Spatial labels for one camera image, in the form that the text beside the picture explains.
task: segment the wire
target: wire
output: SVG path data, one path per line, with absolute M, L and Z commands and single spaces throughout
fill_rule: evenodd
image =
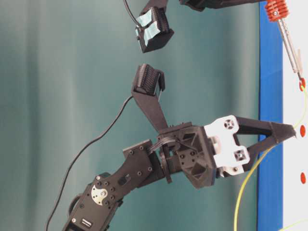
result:
M 127 4 L 127 1 L 126 1 L 126 0 L 123 0 L 123 2 L 124 2 L 124 5 L 125 5 L 125 8 L 126 8 L 126 10 L 127 10 L 127 13 L 128 13 L 129 16 L 131 17 L 131 19 L 134 21 L 134 23 L 135 23 L 137 26 L 139 26 L 140 29 L 142 29 L 141 24 L 136 20 L 136 18 L 133 16 L 132 12 L 130 11 L 130 8 L 129 8 L 128 4 Z
M 246 178 L 244 179 L 242 186 L 240 188 L 240 192 L 239 195 L 237 197 L 237 201 L 236 201 L 236 206 L 235 206 L 235 212 L 234 212 L 234 231 L 237 231 L 237 218 L 238 218 L 238 214 L 239 214 L 239 207 L 240 207 L 240 203 L 241 203 L 241 198 L 245 189 L 245 186 L 248 182 L 248 180 L 250 179 L 250 177 L 252 176 L 252 174 L 254 173 L 254 171 L 256 170 L 256 168 L 259 166 L 259 164 L 261 163 L 261 161 L 266 157 L 266 155 L 270 152 L 271 149 L 273 149 L 274 147 L 271 147 L 269 149 L 267 149 L 264 154 L 258 159 L 258 161 L 255 163 L 255 165 L 251 168 L 251 170 L 249 171 L 248 175 L 246 176 Z
M 301 85 L 300 86 L 302 91 L 304 92 L 304 97 L 305 97 L 305 101 L 304 101 L 304 113 L 303 113 L 303 116 L 301 117 L 301 119 L 294 125 L 294 128 L 297 128 L 304 120 L 305 116 L 306 116 L 306 113 L 307 113 L 307 91 L 306 91 L 306 88 Z
M 301 117 L 301 119 L 293 126 L 294 129 L 296 129 L 304 120 L 305 116 L 306 116 L 306 113 L 307 113 L 307 97 L 308 97 L 308 94 L 307 94 L 307 91 L 306 91 L 306 88 L 304 86 L 301 86 L 301 90 L 304 92 L 304 97 L 305 97 L 305 101 L 304 101 L 304 113 Z M 244 179 L 242 185 L 241 185 L 241 188 L 240 188 L 240 191 L 239 191 L 239 195 L 237 197 L 237 201 L 236 201 L 236 206 L 235 206 L 235 212 L 234 212 L 234 231 L 237 231 L 237 219 L 238 219 L 238 213 L 239 213 L 239 207 L 240 207 L 240 203 L 241 203 L 241 198 L 242 198 L 242 195 L 243 195 L 243 192 L 244 192 L 244 189 L 245 189 L 245 186 L 248 182 L 248 180 L 250 179 L 250 177 L 252 176 L 253 172 L 255 171 L 255 169 L 258 167 L 258 165 L 261 163 L 261 161 L 265 158 L 265 156 L 270 152 L 270 150 L 272 149 L 273 147 L 267 149 L 264 154 L 258 159 L 258 161 L 256 162 L 256 164 L 252 167 L 252 169 L 249 171 L 248 175 L 246 176 L 246 178 Z M 303 220 L 303 221 L 300 221 L 300 222 L 297 222 L 291 226 L 288 226 L 286 228 L 282 228 L 281 231 L 283 230 L 286 230 L 298 223 L 301 223 L 301 222 L 304 222 L 304 221 L 308 221 L 308 220 Z
M 80 152 L 76 155 L 76 157 L 73 159 L 73 161 L 71 162 L 71 164 L 69 165 L 66 173 L 65 173 L 65 176 L 63 178 L 63 181 L 62 181 L 62 184 L 61 184 L 61 187 L 60 187 L 60 191 L 59 191 L 59 194 L 57 196 L 57 199 L 54 203 L 54 206 L 53 206 L 53 209 L 50 213 L 50 215 L 48 216 L 48 219 L 47 219 L 47 222 L 46 222 L 46 225 L 45 225 L 45 231 L 48 231 L 48 226 L 49 226 L 49 223 L 51 221 L 51 218 L 54 214 L 54 212 L 56 211 L 57 207 L 58 207 L 58 204 L 60 202 L 60 199 L 61 199 L 61 196 L 62 196 L 62 193 L 63 193 L 63 189 L 64 189 L 64 186 L 65 186 L 65 183 L 66 183 L 66 180 L 67 180 L 67 177 L 68 177 L 68 174 L 73 166 L 73 164 L 77 161 L 77 159 L 80 157 L 80 155 L 83 153 L 84 150 L 86 150 L 86 148 L 88 148 L 91 144 L 95 143 L 96 141 L 100 140 L 110 129 L 111 127 L 115 124 L 115 122 L 119 119 L 120 115 L 122 114 L 126 104 L 131 100 L 131 98 L 133 98 L 132 96 L 129 96 L 123 103 L 120 111 L 118 112 L 117 116 L 115 117 L 114 121 L 109 125 L 109 127 L 103 132 L 101 133 L 98 137 L 96 137 L 95 139 L 93 139 L 92 141 L 90 141 L 89 143 L 87 143 L 81 150 Z
M 289 226 L 287 226 L 287 227 L 284 227 L 284 228 L 280 229 L 279 231 L 287 230 L 287 229 L 289 229 L 289 228 L 291 228 L 291 227 L 293 227 L 293 226 L 295 226 L 295 225 L 298 225 L 298 224 L 300 224 L 300 223 L 307 222 L 307 221 L 308 221 L 308 219 L 306 219 L 306 220 L 300 220 L 300 221 L 298 221 L 297 223 L 294 223 L 294 224 L 292 224 L 292 225 L 289 225 Z

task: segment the red dot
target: red dot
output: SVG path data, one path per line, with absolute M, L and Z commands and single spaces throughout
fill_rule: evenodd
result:
M 306 176 L 305 176 L 305 174 L 304 174 L 303 172 L 300 174 L 300 181 L 301 181 L 303 184 L 306 183 Z
M 304 125 L 300 126 L 300 135 L 304 137 L 306 134 L 306 128 Z
M 303 90 L 302 90 L 302 86 L 303 86 L 304 88 L 306 88 L 306 81 L 305 81 L 304 78 L 301 78 L 301 81 L 299 81 L 299 89 L 300 89 L 301 91 L 303 91 Z

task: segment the teal background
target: teal background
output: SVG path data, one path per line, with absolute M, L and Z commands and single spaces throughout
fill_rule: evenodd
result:
M 146 1 L 129 4 L 137 15 Z M 120 0 L 0 1 L 0 230 L 43 230 L 68 164 L 113 120 L 142 63 L 165 72 L 161 105 L 169 124 L 258 118 L 258 5 L 199 13 L 171 0 L 167 16 L 174 37 L 142 54 Z M 71 199 L 96 174 L 120 167 L 122 149 L 155 137 L 131 101 L 73 167 L 50 230 L 61 230 Z M 170 185 L 161 180 L 135 190 L 110 230 L 232 230 L 243 177 L 196 190 L 179 173 Z M 254 174 L 240 231 L 255 230 L 256 187 Z

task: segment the blue panel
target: blue panel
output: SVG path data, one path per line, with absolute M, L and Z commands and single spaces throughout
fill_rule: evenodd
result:
M 282 123 L 282 39 L 260 3 L 260 120 Z M 282 145 L 264 159 L 258 171 L 258 231 L 282 227 Z

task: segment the red coil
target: red coil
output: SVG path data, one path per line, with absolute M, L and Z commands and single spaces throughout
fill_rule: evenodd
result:
M 267 2 L 265 9 L 271 22 L 277 22 L 288 16 L 289 10 L 285 0 L 267 0 Z

